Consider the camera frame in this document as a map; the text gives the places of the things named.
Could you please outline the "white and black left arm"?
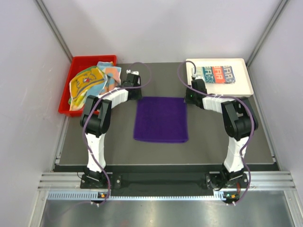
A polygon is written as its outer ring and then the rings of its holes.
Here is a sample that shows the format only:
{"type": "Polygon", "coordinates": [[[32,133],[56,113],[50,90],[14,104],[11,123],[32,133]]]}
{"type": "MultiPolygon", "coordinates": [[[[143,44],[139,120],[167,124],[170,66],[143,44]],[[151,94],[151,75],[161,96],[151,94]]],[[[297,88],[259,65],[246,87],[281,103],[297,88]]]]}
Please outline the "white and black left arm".
{"type": "Polygon", "coordinates": [[[81,178],[81,188],[105,189],[108,175],[104,172],[105,135],[111,123],[111,112],[117,105],[142,98],[141,77],[137,71],[128,71],[121,85],[100,96],[90,95],[84,105],[80,125],[82,135],[88,147],[88,164],[81,178]]]}

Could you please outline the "rabbit print striped towel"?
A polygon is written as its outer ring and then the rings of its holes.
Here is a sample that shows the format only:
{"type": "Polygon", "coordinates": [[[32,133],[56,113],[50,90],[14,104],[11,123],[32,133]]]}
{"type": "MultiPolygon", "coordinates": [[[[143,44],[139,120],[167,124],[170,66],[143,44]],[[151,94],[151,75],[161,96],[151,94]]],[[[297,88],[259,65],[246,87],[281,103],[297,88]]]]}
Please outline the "rabbit print striped towel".
{"type": "Polygon", "coordinates": [[[203,76],[207,84],[233,84],[236,78],[232,66],[203,66],[196,67],[193,74],[203,76]]]}

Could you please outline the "yellow cartoon print towel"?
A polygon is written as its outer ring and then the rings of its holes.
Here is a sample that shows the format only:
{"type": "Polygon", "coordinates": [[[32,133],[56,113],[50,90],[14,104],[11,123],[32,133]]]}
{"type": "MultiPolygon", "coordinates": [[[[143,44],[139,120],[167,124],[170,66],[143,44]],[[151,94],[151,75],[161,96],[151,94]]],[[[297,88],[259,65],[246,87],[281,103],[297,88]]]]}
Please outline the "yellow cartoon print towel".
{"type": "Polygon", "coordinates": [[[80,110],[86,101],[87,92],[94,86],[98,86],[98,88],[96,92],[93,91],[93,96],[98,96],[106,81],[105,74],[97,66],[80,71],[69,83],[71,96],[69,110],[80,110]]]}

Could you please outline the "purple towel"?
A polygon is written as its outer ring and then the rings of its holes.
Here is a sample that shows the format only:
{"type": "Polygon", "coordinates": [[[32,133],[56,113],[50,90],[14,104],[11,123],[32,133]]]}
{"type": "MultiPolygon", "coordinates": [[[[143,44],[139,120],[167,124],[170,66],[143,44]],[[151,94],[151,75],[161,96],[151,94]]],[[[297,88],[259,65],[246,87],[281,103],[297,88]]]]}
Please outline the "purple towel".
{"type": "Polygon", "coordinates": [[[188,141],[187,105],[180,97],[144,97],[137,103],[135,140],[153,143],[188,141]]]}

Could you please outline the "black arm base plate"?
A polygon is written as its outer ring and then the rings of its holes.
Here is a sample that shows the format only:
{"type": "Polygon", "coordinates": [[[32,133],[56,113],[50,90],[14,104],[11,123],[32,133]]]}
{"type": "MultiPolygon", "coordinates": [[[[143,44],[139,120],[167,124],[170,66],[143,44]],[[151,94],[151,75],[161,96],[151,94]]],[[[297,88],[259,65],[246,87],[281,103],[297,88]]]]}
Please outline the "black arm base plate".
{"type": "Polygon", "coordinates": [[[108,177],[102,176],[99,180],[88,175],[81,177],[80,188],[82,189],[107,189],[112,190],[129,188],[130,186],[147,186],[154,188],[158,186],[173,185],[174,187],[196,185],[208,190],[232,187],[236,181],[243,181],[246,175],[228,180],[221,173],[116,173],[108,177]]]}

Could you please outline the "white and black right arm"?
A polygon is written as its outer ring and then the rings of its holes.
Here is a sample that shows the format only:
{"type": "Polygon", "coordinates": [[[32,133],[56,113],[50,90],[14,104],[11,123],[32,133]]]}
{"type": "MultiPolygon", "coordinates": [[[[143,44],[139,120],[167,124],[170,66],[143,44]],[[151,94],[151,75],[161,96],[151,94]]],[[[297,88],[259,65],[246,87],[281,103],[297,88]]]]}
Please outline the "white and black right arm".
{"type": "Polygon", "coordinates": [[[227,156],[220,174],[210,177],[209,186],[216,191],[234,186],[243,177],[247,143],[258,128],[249,100],[246,97],[210,95],[203,79],[194,79],[186,89],[185,102],[222,114],[224,129],[229,137],[227,156]]]}

